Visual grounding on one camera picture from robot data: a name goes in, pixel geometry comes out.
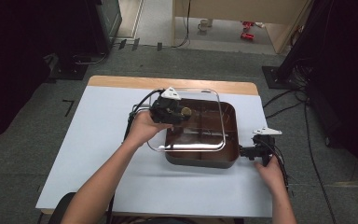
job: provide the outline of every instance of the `transparent lid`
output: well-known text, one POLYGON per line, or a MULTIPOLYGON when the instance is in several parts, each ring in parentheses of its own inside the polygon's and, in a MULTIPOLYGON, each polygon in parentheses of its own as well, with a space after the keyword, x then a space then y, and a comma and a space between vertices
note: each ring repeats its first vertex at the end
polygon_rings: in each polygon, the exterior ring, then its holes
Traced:
MULTIPOLYGON (((171 129, 156 134, 147 143, 150 148, 156 151, 222 149, 226 144, 226 134, 217 92, 208 89, 175 88, 175 90, 181 98, 176 100, 175 106, 178 107, 176 111, 182 115, 186 113, 187 119, 173 124, 171 129)), ((157 100, 158 94, 154 94, 150 97, 149 104, 153 105, 157 100)))

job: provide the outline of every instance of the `white table surface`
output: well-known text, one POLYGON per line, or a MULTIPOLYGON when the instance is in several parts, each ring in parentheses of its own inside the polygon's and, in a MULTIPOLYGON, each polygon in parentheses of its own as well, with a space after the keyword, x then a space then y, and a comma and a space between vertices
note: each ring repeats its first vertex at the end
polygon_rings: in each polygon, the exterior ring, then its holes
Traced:
MULTIPOLYGON (((111 156, 123 140, 133 105, 150 90, 88 86, 36 204, 54 209, 111 156)), ((236 110, 240 145, 267 127, 259 96, 219 94, 236 110)), ((238 158, 228 169, 170 164, 144 144, 131 160, 116 192, 115 212, 202 217, 271 217, 267 186, 253 162, 238 158)))

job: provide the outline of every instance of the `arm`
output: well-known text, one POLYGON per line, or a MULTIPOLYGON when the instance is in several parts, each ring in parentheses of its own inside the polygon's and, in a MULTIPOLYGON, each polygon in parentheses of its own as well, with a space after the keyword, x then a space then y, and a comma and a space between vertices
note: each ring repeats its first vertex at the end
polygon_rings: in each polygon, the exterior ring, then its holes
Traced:
POLYGON ((96 223, 116 191, 136 149, 169 124, 156 124, 148 111, 137 114, 129 135, 116 152, 80 188, 63 216, 62 223, 96 223))
POLYGON ((269 191, 272 194, 272 223, 296 223, 278 159, 273 156, 267 167, 256 162, 255 168, 268 185, 269 191))

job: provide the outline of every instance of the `person's left arm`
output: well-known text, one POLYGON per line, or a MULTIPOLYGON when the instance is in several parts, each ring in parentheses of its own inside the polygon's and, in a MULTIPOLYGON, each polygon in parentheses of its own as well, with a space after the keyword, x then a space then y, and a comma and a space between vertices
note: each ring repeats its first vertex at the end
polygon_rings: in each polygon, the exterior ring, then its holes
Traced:
POLYGON ((106 211, 136 149, 169 127, 154 123, 148 111, 139 112, 123 144, 76 193, 62 223, 96 223, 106 211))

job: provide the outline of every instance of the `beige desk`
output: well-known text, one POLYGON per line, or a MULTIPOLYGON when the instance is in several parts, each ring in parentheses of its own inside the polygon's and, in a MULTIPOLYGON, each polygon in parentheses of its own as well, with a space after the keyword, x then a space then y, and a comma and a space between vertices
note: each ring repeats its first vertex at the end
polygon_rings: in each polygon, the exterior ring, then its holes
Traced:
MULTIPOLYGON (((187 17, 188 1, 173 0, 173 45, 175 17, 187 17)), ((307 19, 311 3, 312 0, 192 0, 189 17, 264 22, 275 51, 281 53, 297 26, 307 19)))
MULTIPOLYGON (((219 92, 222 102, 236 108, 242 146, 251 146, 253 130, 267 126, 253 83, 92 77, 36 208, 51 214, 62 196, 78 191, 121 144, 132 105, 150 90, 169 86, 219 92)), ((180 166, 170 164, 163 153, 147 145, 135 153, 116 194, 115 215, 271 217, 272 214, 269 190, 247 158, 237 158, 228 169, 180 166)))

